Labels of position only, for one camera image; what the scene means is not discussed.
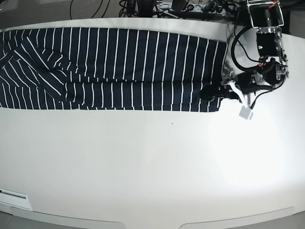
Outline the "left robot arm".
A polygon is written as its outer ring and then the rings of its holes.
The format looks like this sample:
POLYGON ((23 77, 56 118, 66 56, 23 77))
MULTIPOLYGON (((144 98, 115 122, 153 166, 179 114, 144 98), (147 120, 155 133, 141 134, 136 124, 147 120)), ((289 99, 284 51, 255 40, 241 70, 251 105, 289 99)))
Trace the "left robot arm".
POLYGON ((241 70, 235 74, 226 68, 221 86, 209 86, 201 90, 200 98, 212 100, 229 98, 241 100, 245 95, 256 92, 271 92, 281 86, 288 77, 288 60, 282 44, 282 26, 284 17, 278 0, 209 0, 202 7, 202 12, 211 16, 226 15, 234 26, 242 25, 239 32, 234 31, 231 44, 231 58, 241 70), (253 67, 243 67, 238 63, 235 48, 239 39, 251 28, 257 29, 256 47, 259 58, 253 67))

